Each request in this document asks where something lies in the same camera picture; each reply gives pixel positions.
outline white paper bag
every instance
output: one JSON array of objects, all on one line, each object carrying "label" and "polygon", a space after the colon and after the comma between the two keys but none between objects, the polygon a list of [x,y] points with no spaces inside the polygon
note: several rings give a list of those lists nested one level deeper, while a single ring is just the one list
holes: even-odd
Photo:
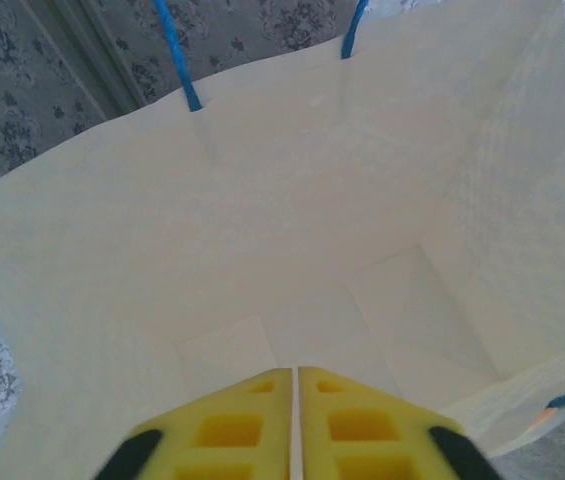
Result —
[{"label": "white paper bag", "polygon": [[491,452],[563,393],[561,3],[450,0],[340,45],[0,180],[25,384],[0,479],[88,478],[134,424],[276,365],[440,410]]}]

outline square hole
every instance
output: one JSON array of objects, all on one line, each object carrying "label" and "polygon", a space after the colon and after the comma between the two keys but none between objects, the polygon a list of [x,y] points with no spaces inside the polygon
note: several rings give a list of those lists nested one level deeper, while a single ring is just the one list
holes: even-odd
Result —
[{"label": "square hole", "polygon": [[343,391],[344,387],[341,387],[336,383],[329,382],[328,380],[320,380],[318,382],[318,392],[320,393],[339,393]]},{"label": "square hole", "polygon": [[175,480],[250,480],[251,465],[194,465],[178,468]]},{"label": "square hole", "polygon": [[275,390],[275,382],[264,382],[252,387],[249,393],[271,393]]},{"label": "square hole", "polygon": [[408,457],[344,457],[337,465],[340,480],[422,480]]},{"label": "square hole", "polygon": [[215,415],[198,428],[194,447],[255,447],[264,418],[260,415]]},{"label": "square hole", "polygon": [[329,431],[335,442],[399,440],[391,418],[380,410],[347,409],[329,414]]}]

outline yellow object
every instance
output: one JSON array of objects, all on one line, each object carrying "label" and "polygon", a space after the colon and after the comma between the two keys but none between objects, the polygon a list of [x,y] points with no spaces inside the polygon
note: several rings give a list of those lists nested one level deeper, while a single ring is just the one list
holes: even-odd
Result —
[{"label": "yellow object", "polygon": [[[452,420],[299,369],[304,480],[501,480]],[[95,480],[288,480],[292,371],[250,378],[134,429]]]},{"label": "yellow object", "polygon": [[262,373],[138,426],[96,478],[288,480],[292,400],[291,369]]},{"label": "yellow object", "polygon": [[304,480],[457,480],[431,441],[454,421],[320,368],[299,369]]}]

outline yellow plastic piece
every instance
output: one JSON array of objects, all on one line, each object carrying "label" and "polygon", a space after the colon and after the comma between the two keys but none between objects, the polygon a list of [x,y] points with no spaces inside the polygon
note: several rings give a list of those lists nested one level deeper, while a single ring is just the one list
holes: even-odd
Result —
[{"label": "yellow plastic piece", "polygon": [[428,429],[446,417],[320,368],[299,368],[304,480],[457,480]]},{"label": "yellow plastic piece", "polygon": [[293,377],[275,369],[153,418],[164,436],[138,480],[288,480]]}]

